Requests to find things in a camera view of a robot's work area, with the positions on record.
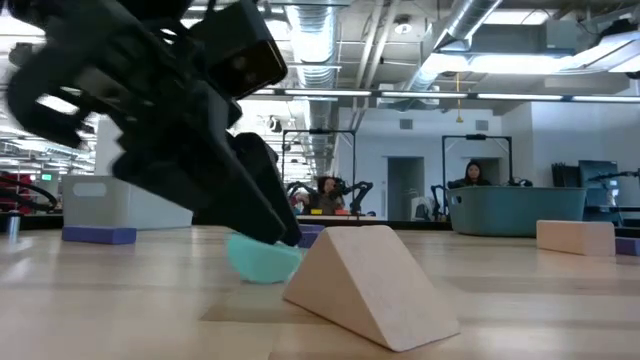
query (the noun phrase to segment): person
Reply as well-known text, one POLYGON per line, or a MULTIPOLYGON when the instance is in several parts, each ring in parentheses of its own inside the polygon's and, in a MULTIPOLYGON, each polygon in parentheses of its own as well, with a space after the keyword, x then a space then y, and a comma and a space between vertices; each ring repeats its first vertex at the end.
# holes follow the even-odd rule
POLYGON ((466 186, 491 186, 491 183, 482 177, 482 167, 475 160, 469 161, 464 173, 464 179, 452 181, 449 189, 457 189, 466 186))
POLYGON ((305 204, 304 214, 309 214, 311 209, 321 209, 322 215, 335 215, 336 210, 344 208, 344 200, 339 194, 335 194, 336 180, 331 176, 318 178, 318 194, 298 194, 296 200, 305 204))

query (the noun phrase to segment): ceiling duct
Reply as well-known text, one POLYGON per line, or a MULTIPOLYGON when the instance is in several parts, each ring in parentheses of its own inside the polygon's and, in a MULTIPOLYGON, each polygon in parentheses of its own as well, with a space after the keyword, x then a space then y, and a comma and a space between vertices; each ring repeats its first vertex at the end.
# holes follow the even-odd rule
MULTIPOLYGON (((337 11, 334 6, 288 6, 286 14, 291 24, 293 54, 297 62, 331 63, 335 55, 337 11)), ((336 69, 333 67, 298 67, 298 81, 306 89, 331 89, 335 87, 336 69)), ((336 118, 332 117, 331 101, 309 101, 309 122, 312 129, 335 129, 336 118)), ((331 159, 326 156, 327 142, 311 136, 316 171, 324 174, 329 170, 331 159)), ((335 143, 331 136, 329 144, 335 143)))
MULTIPOLYGON (((404 84, 402 90, 425 92, 438 77, 439 73, 425 69, 425 64, 434 50, 447 47, 448 50, 466 51, 471 46, 471 37, 480 28, 491 13, 500 6, 502 0, 456 0, 451 7, 451 14, 436 23, 429 24, 422 52, 424 62, 404 84)), ((401 100, 386 104, 385 108, 406 111, 410 109, 435 108, 436 101, 401 100)))

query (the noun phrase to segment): silver duct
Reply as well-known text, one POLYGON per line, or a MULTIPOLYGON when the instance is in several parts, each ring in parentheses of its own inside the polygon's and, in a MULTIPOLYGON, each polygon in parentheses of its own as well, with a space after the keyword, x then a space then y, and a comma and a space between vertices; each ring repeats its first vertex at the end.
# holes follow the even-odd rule
MULTIPOLYGON (((431 55, 434 50, 444 46, 451 45, 456 42, 462 42, 462 47, 471 45, 471 37, 487 20, 489 15, 500 6, 502 0, 456 0, 451 7, 451 14, 446 19, 443 31, 427 34, 425 39, 426 58, 431 55)), ((438 73, 428 72, 421 66, 411 77, 404 90, 424 92, 438 77, 438 73)))
MULTIPOLYGON (((333 6, 288 6, 285 9, 291 24, 291 42, 297 62, 325 63, 333 62, 335 54, 335 35, 337 12, 333 6)), ((299 67, 298 81, 303 88, 330 89, 335 87, 336 69, 323 67, 299 67)), ((332 121, 332 102, 309 101, 310 127, 312 129, 334 129, 332 121)), ((326 138, 311 137, 311 150, 314 154, 318 174, 329 170, 332 151, 327 148, 326 138)))

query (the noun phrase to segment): ceiling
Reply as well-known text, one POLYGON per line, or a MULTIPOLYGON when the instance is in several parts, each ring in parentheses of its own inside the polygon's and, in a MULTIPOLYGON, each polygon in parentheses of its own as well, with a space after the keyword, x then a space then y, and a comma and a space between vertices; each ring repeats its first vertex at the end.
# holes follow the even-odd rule
MULTIPOLYGON (((224 6, 232 1, 219 0, 218 6, 224 6)), ((304 0, 303 3, 326 3, 323 0, 304 0)), ((397 9, 398 15, 408 15, 408 23, 411 31, 398 34, 389 33, 379 65, 372 79, 372 88, 378 88, 384 84, 398 84, 407 81, 422 65, 425 60, 421 45, 425 38, 425 32, 429 24, 446 18, 450 13, 452 0, 423 0, 402 1, 397 9)), ((272 0, 273 7, 279 7, 283 3, 300 3, 297 0, 272 0)), ((348 0, 336 0, 334 3, 349 3, 348 0)), ((206 1, 195 1, 194 6, 206 4, 206 1)), ((549 18, 563 19, 574 28, 580 27, 576 19, 585 17, 597 17, 613 11, 636 5, 637 1, 607 1, 607 0, 504 0, 500 7, 489 17, 485 26, 490 24, 511 24, 517 26, 540 26, 549 18)), ((369 31, 377 30, 374 45, 380 41, 382 27, 389 11, 389 1, 385 3, 382 11, 382 20, 377 29, 370 29, 371 15, 374 7, 373 0, 354 0, 350 6, 337 7, 338 23, 336 29, 337 52, 331 63, 325 64, 337 69, 335 86, 337 88, 352 89, 356 87, 355 80, 360 65, 362 52, 365 48, 365 39, 369 31)), ((192 24, 194 20, 186 20, 185 24, 192 24)), ((294 49, 291 43, 291 29, 285 23, 279 21, 267 22, 274 39, 288 63, 289 75, 278 86, 294 88, 299 86, 298 74, 295 69, 306 66, 295 60, 294 49)), ((593 30, 583 29, 584 37, 589 37, 593 30)), ((8 16, 0 17, 0 71, 6 84, 8 77, 15 68, 7 60, 7 54, 16 42, 43 42, 42 31, 22 24, 8 16)), ((440 74, 435 83, 442 91, 461 92, 492 92, 492 93, 549 93, 549 94, 615 94, 628 86, 628 79, 624 74, 595 73, 585 75, 508 75, 487 74, 479 72, 461 72, 458 74, 440 74)), ((231 130, 233 132, 252 131, 260 134, 269 145, 282 155, 282 135, 269 129, 270 120, 280 121, 283 129, 308 129, 309 102, 304 99, 291 99, 290 101, 242 101, 244 116, 231 130)), ((338 103, 339 106, 348 106, 349 103, 338 103)), ((513 102, 500 101, 466 101, 462 104, 468 109, 489 109, 494 114, 500 115, 514 106, 513 102)), ((446 112, 458 106, 456 100, 441 100, 437 106, 439 110, 446 112)), ((95 154, 91 147, 95 146, 95 134, 85 133, 88 150, 75 153, 73 151, 60 151, 58 146, 54 151, 53 145, 42 142, 47 146, 16 146, 18 136, 24 136, 15 130, 15 124, 11 120, 10 112, 3 111, 0 119, 0 160, 1 157, 24 158, 57 156, 64 158, 68 171, 85 171, 87 165, 94 161, 95 154), (82 170, 75 165, 82 165, 82 170)), ((97 126, 96 119, 91 124, 97 126)), ((327 152, 330 157, 332 139, 327 137, 327 152)), ((286 143, 291 146, 287 152, 286 179, 287 181, 304 180, 317 175, 314 162, 319 158, 315 150, 311 149, 312 139, 308 135, 289 134, 286 143)), ((0 162, 0 170, 15 171, 16 163, 0 162)))

